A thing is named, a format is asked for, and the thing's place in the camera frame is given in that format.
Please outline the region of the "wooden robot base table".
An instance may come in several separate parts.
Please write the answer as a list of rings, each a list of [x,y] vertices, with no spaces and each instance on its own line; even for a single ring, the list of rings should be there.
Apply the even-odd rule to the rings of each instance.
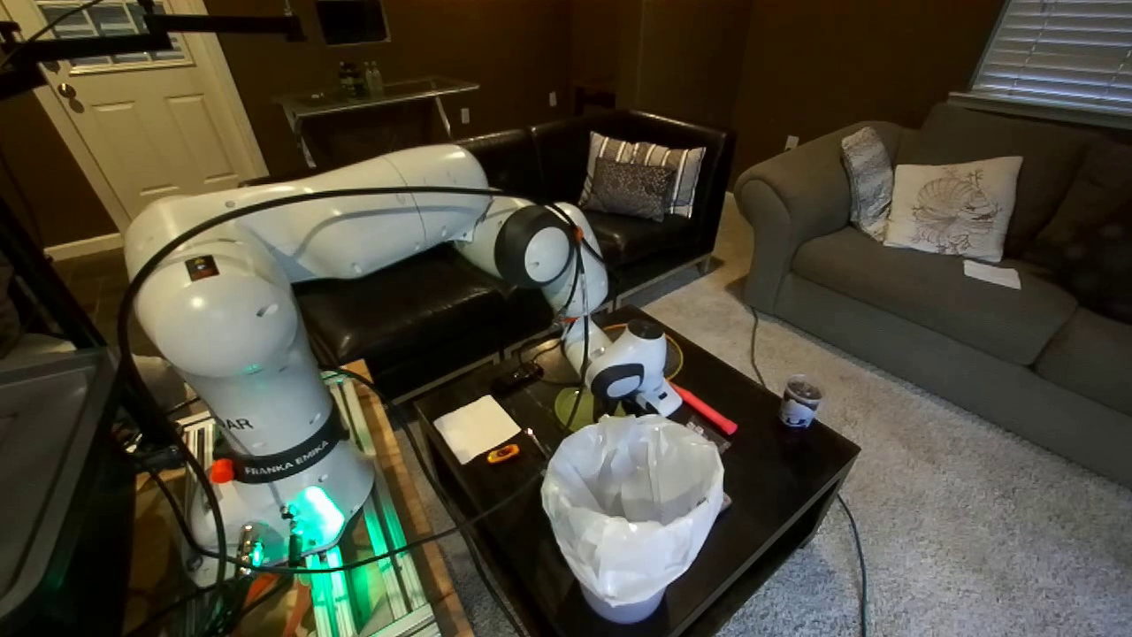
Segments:
[[[456,637],[471,631],[440,555],[448,527],[423,531],[383,397],[360,369],[326,376],[333,413],[366,453],[367,487],[354,511],[298,494],[281,531],[235,518],[225,569],[205,540],[214,519],[191,498],[199,473],[149,473],[185,545],[189,585],[126,621],[126,637]]]

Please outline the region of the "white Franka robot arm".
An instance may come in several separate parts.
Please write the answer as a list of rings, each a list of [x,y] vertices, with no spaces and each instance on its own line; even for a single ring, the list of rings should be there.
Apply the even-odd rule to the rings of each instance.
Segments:
[[[360,279],[440,246],[538,290],[566,320],[566,360],[593,397],[655,413],[678,408],[662,339],[643,329],[606,335],[593,322],[607,270],[587,215],[497,191],[464,145],[157,197],[126,227],[126,313],[235,453],[235,479],[205,481],[191,504],[191,576],[320,555],[366,511],[376,472],[333,408],[293,290]]]

